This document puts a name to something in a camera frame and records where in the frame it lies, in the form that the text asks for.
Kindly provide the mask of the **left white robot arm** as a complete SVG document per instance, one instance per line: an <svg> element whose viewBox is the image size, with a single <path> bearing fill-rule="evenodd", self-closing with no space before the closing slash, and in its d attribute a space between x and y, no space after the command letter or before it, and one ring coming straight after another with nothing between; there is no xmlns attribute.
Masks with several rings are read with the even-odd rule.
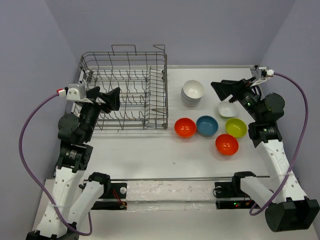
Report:
<svg viewBox="0 0 320 240"><path fill-rule="evenodd" d="M106 114L120 108L121 89L103 93L100 87L86 89L82 83L70 84L58 89L55 94L40 103L25 121L19 136L18 150L21 162L49 199L40 223L27 234L28 240L77 240L79 236L90 236L91 232L81 232L85 218L90 218L90 210L98 198L104 198L111 191L111 177L93 172L81 185L80 181L87 169L93 147L91 141L101 112ZM58 121L60 149L55 165L52 192L37 179L28 167L23 154L23 137L34 114L50 100L60 97L81 104L79 115L64 114Z"/></svg>

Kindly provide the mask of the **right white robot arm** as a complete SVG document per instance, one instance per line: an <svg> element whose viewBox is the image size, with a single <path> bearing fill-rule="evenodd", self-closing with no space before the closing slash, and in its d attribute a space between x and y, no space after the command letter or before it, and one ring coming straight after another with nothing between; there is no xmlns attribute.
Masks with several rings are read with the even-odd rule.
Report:
<svg viewBox="0 0 320 240"><path fill-rule="evenodd" d="M264 98L254 93L255 78L222 80L210 85L221 101L238 101L253 118L248 135L262 158L273 189L265 187L251 171L236 172L228 190L235 196L247 195L259 206L250 210L255 216L264 212L266 223L273 232L307 230L315 220L320 205L310 199L298 183L288 161L277 120L284 115L285 100L277 93Z"/></svg>

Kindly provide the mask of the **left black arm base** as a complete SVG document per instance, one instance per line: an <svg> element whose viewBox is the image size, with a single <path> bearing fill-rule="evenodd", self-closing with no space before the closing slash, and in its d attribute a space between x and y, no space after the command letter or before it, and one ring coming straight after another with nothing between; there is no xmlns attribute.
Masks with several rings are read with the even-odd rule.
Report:
<svg viewBox="0 0 320 240"><path fill-rule="evenodd" d="M127 209L127 183L112 181L108 193L104 192L96 200L92 210L125 211Z"/></svg>

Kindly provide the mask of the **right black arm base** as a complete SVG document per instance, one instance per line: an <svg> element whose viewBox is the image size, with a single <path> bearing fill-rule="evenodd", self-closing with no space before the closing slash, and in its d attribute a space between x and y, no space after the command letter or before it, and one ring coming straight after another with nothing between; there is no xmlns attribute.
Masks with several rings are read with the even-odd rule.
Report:
<svg viewBox="0 0 320 240"><path fill-rule="evenodd" d="M215 182L212 194L218 210L250 209L256 203L233 180Z"/></svg>

